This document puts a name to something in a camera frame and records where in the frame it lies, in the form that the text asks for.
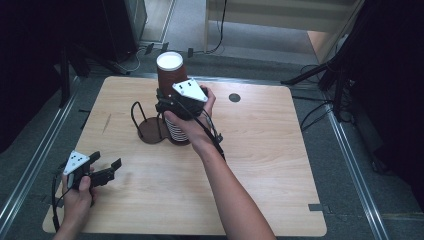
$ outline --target metal frame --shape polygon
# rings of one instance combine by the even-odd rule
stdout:
[[[22,174],[12,194],[3,205],[0,214],[0,239],[5,239],[10,226],[18,214],[20,207],[22,206],[22,203],[24,202],[32,184],[40,172],[41,166],[43,165],[44,160],[50,151],[50,148],[56,140],[56,137],[62,128],[70,109],[72,108],[76,94],[78,92],[79,84],[79,78],[75,77],[73,83],[75,91],[71,95],[69,101],[57,111],[56,116],[50,124],[50,127],[47,129],[47,132],[41,140],[27,168],[25,169],[25,172]]]
[[[157,74],[141,74],[137,77],[144,78],[157,78]],[[218,78],[218,77],[202,77],[202,76],[190,76],[200,81],[219,81],[219,82],[236,82],[236,83],[246,83],[246,84],[260,84],[260,85],[278,85],[278,81],[266,81],[266,80],[246,80],[246,79],[235,79],[235,78]],[[41,166],[44,163],[44,160],[47,154],[50,151],[51,146],[53,145],[61,127],[63,126],[64,121],[66,120],[70,109],[73,106],[75,98],[78,93],[78,88],[80,85],[80,79],[75,77],[73,88],[75,89],[71,95],[71,98],[67,104],[58,110],[54,120],[52,121],[49,129],[44,135],[40,145],[38,146],[36,152],[34,153],[30,163],[28,164],[25,172],[23,173],[21,179],[19,180],[14,191],[3,205],[1,214],[0,214],[0,239],[5,239],[6,234],[13,223],[20,207],[22,206],[25,197],[27,196],[32,184],[37,177]],[[310,85],[305,86],[290,86],[292,89],[304,89],[304,90],[317,90],[317,88],[312,88]],[[323,99],[330,99],[329,96],[325,93],[322,94]],[[362,173],[357,164],[355,155],[349,145],[349,141],[344,132],[343,126],[337,121],[334,115],[329,115],[329,120],[331,126],[334,130],[335,136],[339,142],[340,149],[342,150],[343,156],[346,160],[346,164],[349,170],[349,173],[352,177],[352,181],[355,185],[356,191],[358,193],[361,204],[364,208],[365,215],[368,219],[371,230],[374,234],[375,239],[390,239],[387,233],[387,230],[384,226],[381,215],[378,211],[378,208],[374,202],[373,197],[368,189],[368,186],[365,182],[365,179],[362,176]]]

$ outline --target wrist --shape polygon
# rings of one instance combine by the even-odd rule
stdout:
[[[205,163],[211,159],[222,159],[221,154],[216,149],[215,145],[208,139],[208,141],[200,141],[193,144],[194,151],[199,155],[200,159]]]
[[[80,231],[80,228],[72,222],[63,221],[62,226],[53,239],[76,239]]]
[[[200,153],[208,151],[209,148],[215,148],[212,140],[210,140],[206,135],[201,138],[197,138],[194,141],[191,141],[194,151],[200,155]]]

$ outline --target finger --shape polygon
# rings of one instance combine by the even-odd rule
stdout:
[[[62,194],[68,191],[68,176],[62,174]]]
[[[173,124],[177,125],[178,127],[181,127],[181,119],[177,117],[173,112],[171,111],[165,111],[164,112],[165,118],[168,119]]]
[[[212,115],[212,107],[215,103],[216,97],[210,88],[207,88],[207,89],[208,89],[208,101],[206,102],[204,109],[206,112],[208,112],[209,115]]]
[[[90,185],[91,185],[90,177],[88,176],[82,177],[80,186],[79,186],[79,193],[82,199],[91,201]]]
[[[99,191],[97,191],[97,188],[92,188],[91,197],[93,198],[93,202],[97,201],[98,196],[99,196]]]

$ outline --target metal rail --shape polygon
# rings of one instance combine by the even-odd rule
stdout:
[[[69,101],[57,111],[56,116],[38,145],[38,148],[32,156],[27,168],[22,174],[21,179],[7,199],[6,203],[3,205],[0,214],[0,239],[5,239],[13,220],[15,219],[22,203],[31,189],[32,184],[40,172],[41,166],[43,165],[51,146],[56,140],[56,137],[69,114],[69,110],[72,108],[78,92],[79,84],[80,80],[76,77],[73,83],[75,91],[71,95]]]
[[[329,99],[329,97],[325,94],[323,94],[323,98]],[[362,176],[361,170],[359,169],[358,163],[350,147],[349,141],[347,140],[343,126],[337,121],[333,114],[330,114],[329,118],[337,141],[339,142],[340,149],[342,150],[343,156],[346,160],[346,165],[348,167],[350,176],[352,177],[353,184],[355,185],[362,207],[364,208],[364,212],[371,227],[371,231],[374,234],[374,238],[378,240],[390,239],[381,218],[380,212],[378,211],[377,205],[375,204],[365,179]]]

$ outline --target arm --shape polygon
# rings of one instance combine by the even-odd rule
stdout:
[[[215,96],[208,89],[205,110],[212,116]],[[275,239],[271,227],[261,211],[237,180],[212,141],[195,121],[183,121],[172,112],[165,117],[184,131],[200,156],[215,197],[222,225],[229,239]],[[200,116],[207,126],[204,116]]]
[[[67,177],[62,175],[62,194],[66,193],[64,196],[65,215],[62,226],[53,238],[54,240],[76,239],[87,223],[91,201],[95,201],[97,197],[94,188],[90,193],[90,184],[90,177],[85,176],[81,179],[79,191],[71,189],[66,193],[68,191]]]

